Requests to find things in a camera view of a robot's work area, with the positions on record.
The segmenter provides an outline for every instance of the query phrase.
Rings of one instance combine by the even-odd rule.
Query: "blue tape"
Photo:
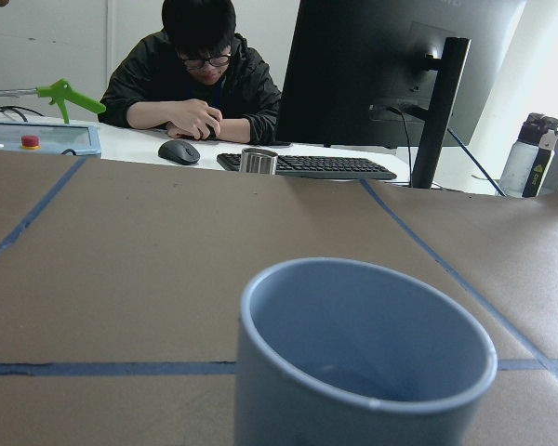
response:
[[[161,376],[235,374],[235,362],[0,362],[0,376]]]
[[[22,233],[31,226],[35,219],[46,209],[47,205],[58,195],[64,188],[66,183],[70,181],[73,175],[81,168],[85,162],[85,158],[81,158],[58,180],[58,182],[50,189],[47,194],[35,205],[35,207],[27,214],[23,220],[0,242],[0,253],[6,250],[10,245],[14,244]]]
[[[498,360],[498,369],[505,370],[544,370],[537,360]]]
[[[407,224],[397,216],[393,210],[376,194],[364,179],[360,179],[362,187],[370,194],[374,201],[411,237],[428,255],[438,262],[445,271],[450,274],[457,283],[470,293],[506,330],[523,344],[527,350],[539,361],[543,367],[558,379],[558,368],[553,361],[548,359],[543,352],[536,347],[524,334],[522,334],[502,313],[498,311],[485,297],[480,295],[465,278],[436,253],[427,243],[425,243]]]

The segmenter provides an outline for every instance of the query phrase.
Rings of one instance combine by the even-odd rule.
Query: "emergency stop button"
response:
[[[36,135],[25,135],[20,137],[20,147],[27,151],[36,151],[39,149],[39,137]]]

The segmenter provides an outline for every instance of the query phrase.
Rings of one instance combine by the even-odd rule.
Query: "computer mouse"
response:
[[[198,150],[184,139],[170,139],[159,148],[158,155],[164,160],[182,165],[196,164],[201,157]]]

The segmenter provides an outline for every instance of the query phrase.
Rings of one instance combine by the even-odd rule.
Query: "light blue mug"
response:
[[[497,356],[426,283],[355,260],[265,269],[242,297],[235,446],[459,446]]]

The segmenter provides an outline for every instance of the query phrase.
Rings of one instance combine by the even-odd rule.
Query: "man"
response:
[[[231,0],[165,0],[162,21],[112,74],[100,121],[164,126],[173,138],[271,143],[281,93],[235,33]]]

